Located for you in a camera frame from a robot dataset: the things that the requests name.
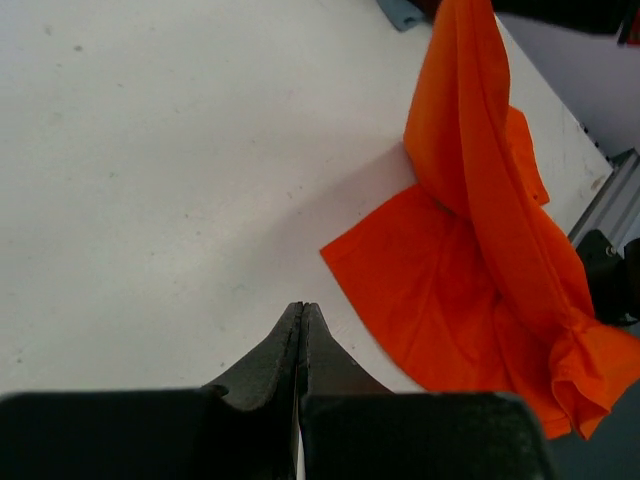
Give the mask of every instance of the orange fabric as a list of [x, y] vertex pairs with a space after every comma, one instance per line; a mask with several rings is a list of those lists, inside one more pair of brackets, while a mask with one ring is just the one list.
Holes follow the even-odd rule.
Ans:
[[322, 250], [391, 358], [432, 391], [514, 391], [549, 437], [588, 438], [640, 377], [594, 319], [548, 201], [489, 0], [444, 0], [405, 146], [419, 184]]

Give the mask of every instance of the gray cloth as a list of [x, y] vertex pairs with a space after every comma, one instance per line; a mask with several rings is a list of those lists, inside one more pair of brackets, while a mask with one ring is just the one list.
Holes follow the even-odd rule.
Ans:
[[409, 0], [377, 0], [389, 21], [399, 32], [404, 32], [425, 19], [424, 13]]

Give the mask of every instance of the orange cloth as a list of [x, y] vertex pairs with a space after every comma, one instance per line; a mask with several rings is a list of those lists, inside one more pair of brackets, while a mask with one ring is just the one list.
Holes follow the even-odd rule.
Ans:
[[432, 391], [514, 391], [588, 438], [640, 377], [548, 196], [489, 0], [444, 0], [405, 132], [419, 185], [322, 250], [362, 321]]

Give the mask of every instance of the gray wall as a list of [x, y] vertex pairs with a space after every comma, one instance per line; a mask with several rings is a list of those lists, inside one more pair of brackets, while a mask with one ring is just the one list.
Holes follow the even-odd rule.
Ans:
[[500, 19], [605, 154], [640, 150], [640, 48], [507, 15]]

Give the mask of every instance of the table surface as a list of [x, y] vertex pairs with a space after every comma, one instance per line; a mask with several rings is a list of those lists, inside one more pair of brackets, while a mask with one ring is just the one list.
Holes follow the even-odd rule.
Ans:
[[[415, 390], [318, 250], [414, 182], [430, 32], [374, 0], [0, 5], [0, 391], [199, 385], [296, 300]], [[568, 231], [610, 168], [504, 37]]]

